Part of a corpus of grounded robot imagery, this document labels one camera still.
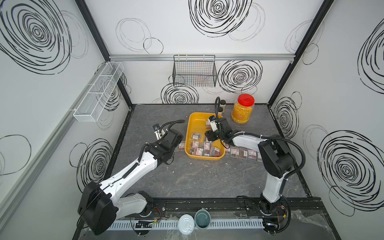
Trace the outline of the yellow plastic tray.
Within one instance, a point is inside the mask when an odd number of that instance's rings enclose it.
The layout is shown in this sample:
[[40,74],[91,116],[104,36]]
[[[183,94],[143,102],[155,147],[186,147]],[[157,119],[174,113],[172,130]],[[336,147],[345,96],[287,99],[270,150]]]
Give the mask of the yellow plastic tray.
[[[214,142],[208,141],[205,137],[205,132],[210,130],[208,127],[209,117],[213,113],[192,113],[189,117],[185,153],[191,159],[218,161],[225,155],[225,147],[221,144],[220,140]],[[195,148],[204,149],[202,156],[193,155]]]

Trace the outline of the paper clip box table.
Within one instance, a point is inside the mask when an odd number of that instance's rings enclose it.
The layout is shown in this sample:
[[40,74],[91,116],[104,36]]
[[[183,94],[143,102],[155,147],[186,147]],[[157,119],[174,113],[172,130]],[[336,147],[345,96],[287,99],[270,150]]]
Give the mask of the paper clip box table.
[[181,141],[181,143],[179,144],[178,150],[180,152],[184,152],[185,151],[185,147],[186,147],[186,142],[185,141]]
[[238,159],[240,157],[240,149],[238,147],[231,147],[230,156],[231,158]]

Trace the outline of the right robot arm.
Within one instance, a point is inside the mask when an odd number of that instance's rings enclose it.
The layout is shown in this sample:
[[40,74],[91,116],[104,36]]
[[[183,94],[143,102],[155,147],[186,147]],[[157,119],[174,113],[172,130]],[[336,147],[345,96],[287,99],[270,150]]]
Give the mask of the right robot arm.
[[206,131],[205,136],[209,141],[221,140],[231,147],[246,148],[261,154],[267,180],[260,196],[259,209],[264,215],[271,215],[278,207],[288,175],[296,161],[287,140],[278,135],[264,137],[233,130],[226,118],[210,116],[208,122],[211,129]]

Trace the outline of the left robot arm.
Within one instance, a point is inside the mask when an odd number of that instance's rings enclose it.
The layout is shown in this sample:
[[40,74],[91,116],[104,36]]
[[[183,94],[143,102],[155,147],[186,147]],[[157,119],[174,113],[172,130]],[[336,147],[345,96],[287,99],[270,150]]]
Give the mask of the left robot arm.
[[182,139],[181,132],[169,129],[155,142],[144,144],[139,156],[120,172],[100,183],[90,182],[85,186],[78,214],[96,236],[104,233],[115,220],[151,212],[151,198],[146,193],[123,195],[147,173],[166,164]]

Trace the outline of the paper clip box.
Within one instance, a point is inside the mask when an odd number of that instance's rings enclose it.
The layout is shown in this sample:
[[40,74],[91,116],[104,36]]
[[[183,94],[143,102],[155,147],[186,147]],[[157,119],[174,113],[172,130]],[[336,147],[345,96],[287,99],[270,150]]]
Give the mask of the paper clip box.
[[247,159],[248,158],[248,149],[247,148],[239,148],[240,159]]
[[258,158],[257,151],[248,149],[248,159],[254,159],[256,160]]
[[263,160],[262,160],[262,156],[261,156],[260,153],[257,153],[257,161],[260,162],[260,163],[263,162]]

